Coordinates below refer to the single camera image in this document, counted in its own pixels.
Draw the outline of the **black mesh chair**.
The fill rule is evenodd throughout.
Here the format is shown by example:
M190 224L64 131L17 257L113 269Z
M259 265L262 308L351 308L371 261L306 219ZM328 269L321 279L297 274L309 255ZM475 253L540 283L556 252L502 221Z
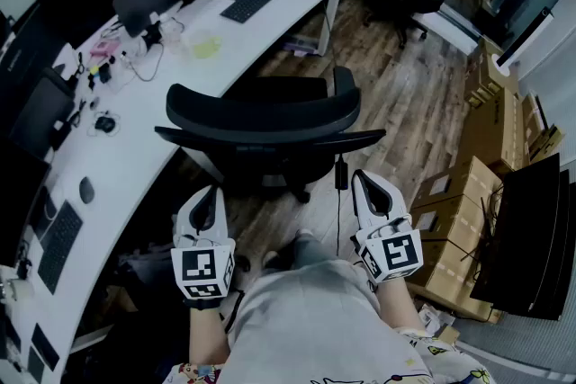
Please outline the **black mesh chair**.
M265 188L267 177L307 203L306 187L328 174L337 156L376 144L385 129L350 131L361 91L347 67L333 69L334 93L325 79L254 77L222 97L171 85L166 115L172 127L155 128L164 140L203 152L229 187Z

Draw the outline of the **small black monitor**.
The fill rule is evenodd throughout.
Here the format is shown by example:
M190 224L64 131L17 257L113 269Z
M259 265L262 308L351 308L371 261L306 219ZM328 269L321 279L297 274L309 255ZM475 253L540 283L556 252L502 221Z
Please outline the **small black monitor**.
M44 158L57 131L56 122L64 123L75 107L74 95L60 74L45 67L16 111L8 138L36 157Z

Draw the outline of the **yellow-green plastic container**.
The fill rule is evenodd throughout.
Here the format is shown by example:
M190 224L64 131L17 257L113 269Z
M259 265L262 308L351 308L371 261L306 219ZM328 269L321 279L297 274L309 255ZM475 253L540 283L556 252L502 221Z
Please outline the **yellow-green plastic container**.
M221 49L221 37L209 31L198 31L190 38L190 48L195 58L210 58Z

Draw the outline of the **yellow-striped cardboard box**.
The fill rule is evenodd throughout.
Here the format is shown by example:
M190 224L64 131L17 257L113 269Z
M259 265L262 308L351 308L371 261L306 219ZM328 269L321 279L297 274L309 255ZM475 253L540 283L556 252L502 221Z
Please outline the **yellow-striped cardboard box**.
M565 134L554 124L549 125L539 97L529 92L522 101L527 163L532 165L552 155Z

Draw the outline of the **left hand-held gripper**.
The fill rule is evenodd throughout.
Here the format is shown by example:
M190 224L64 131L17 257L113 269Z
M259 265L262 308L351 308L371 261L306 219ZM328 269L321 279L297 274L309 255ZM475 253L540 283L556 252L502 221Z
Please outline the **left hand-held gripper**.
M196 192L175 218L175 236L201 233L211 241L171 249L175 283L187 300L223 299L235 269L236 243L229 238L223 192L215 185Z

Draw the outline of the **dark grey mouse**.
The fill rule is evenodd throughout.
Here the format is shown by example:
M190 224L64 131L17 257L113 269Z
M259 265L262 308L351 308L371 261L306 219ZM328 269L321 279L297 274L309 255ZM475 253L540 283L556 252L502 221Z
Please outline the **dark grey mouse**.
M78 186L79 196L84 204L91 203L95 198L95 189L87 176L83 177Z

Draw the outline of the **clear plastic bottle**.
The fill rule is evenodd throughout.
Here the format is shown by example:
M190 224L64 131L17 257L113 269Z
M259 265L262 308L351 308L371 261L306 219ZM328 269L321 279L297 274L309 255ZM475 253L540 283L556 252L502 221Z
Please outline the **clear plastic bottle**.
M159 30L163 44L173 54L178 54L181 51L184 25L175 17L162 13L159 16Z

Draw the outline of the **black wristband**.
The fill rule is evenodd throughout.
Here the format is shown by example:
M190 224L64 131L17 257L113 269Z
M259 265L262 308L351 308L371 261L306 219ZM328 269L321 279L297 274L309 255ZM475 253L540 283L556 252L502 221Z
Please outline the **black wristband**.
M206 310L206 309L217 309L220 307L221 302L223 301L223 297L218 298L196 298L196 299L184 299L184 304L188 308L197 309L197 310Z

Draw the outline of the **white office desk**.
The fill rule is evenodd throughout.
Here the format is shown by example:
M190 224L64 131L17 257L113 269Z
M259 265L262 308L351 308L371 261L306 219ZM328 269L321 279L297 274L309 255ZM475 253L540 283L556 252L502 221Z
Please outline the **white office desk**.
M237 23L221 16L230 0L195 0L178 15L185 26L178 54L150 52L141 62L143 78L124 72L118 89L100 90L100 108L119 116L119 128L111 136L95 135L91 131L94 117L84 112L79 127L52 158L48 186L53 200L72 204L83 225L55 293L30 271L24 297L9 300L7 311L21 349L13 358L0 361L3 384L37 384L27 371L29 349L35 349L32 332L36 324L59 355L54 371L43 361L41 384L60 383L95 283L132 214L176 151L174 144L155 132L157 126L169 125L169 87L180 84L210 96L224 94L320 1L272 0L247 22ZM194 57L190 38L198 31L221 37L217 54L206 59ZM95 192L89 204L81 201L78 191L85 176Z

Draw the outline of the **person in white shirt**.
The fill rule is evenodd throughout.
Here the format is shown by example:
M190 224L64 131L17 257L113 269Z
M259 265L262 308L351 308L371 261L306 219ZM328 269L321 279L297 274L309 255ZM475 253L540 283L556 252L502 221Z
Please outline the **person in white shirt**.
M365 273L342 260L261 277L229 347L223 364L177 364L163 384L495 384L451 344L382 321Z

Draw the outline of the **person's left forearm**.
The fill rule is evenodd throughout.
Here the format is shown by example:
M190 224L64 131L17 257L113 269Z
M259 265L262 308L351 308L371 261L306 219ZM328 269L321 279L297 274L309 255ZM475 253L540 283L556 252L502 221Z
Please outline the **person's left forearm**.
M222 365L230 356L230 345L217 308L190 309L188 362Z

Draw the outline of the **person's grey jeans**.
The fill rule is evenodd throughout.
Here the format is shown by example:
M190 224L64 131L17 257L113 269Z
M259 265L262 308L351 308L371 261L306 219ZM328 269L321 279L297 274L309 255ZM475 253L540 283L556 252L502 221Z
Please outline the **person's grey jeans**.
M338 260L335 253L330 252L308 229L300 229L293 241L288 245L290 269Z

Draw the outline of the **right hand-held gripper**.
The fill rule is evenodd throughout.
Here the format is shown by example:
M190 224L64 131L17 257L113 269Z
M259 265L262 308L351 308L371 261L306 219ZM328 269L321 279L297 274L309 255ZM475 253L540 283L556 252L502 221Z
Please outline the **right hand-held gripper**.
M351 240L373 283L412 275L423 265L420 233L401 191L378 174L355 170L352 193L359 229ZM378 221L390 221L374 226Z

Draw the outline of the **brown cardboard box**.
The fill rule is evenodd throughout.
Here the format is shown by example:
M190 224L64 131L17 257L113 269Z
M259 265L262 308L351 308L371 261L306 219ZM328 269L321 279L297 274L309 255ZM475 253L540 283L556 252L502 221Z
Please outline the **brown cardboard box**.
M407 279L409 288L458 316L495 324L501 312L472 297L484 243L482 209L464 195L414 208L424 265Z
M518 73L514 68L509 75L500 73L492 55L503 51L491 40L481 36L475 50L468 56L464 73L464 100L478 108L491 99L502 88L508 89L519 98Z
M478 157L455 165L424 180L410 206L411 210L461 195L479 208L487 205L502 181Z

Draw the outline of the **grey cloth bundle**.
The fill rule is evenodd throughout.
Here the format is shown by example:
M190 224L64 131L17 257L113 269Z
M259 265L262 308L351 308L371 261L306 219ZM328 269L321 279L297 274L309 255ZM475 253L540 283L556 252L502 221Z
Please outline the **grey cloth bundle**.
M173 245L152 245L142 251L135 249L131 253L118 256L118 270L134 274L145 284L174 283L175 276L171 257Z

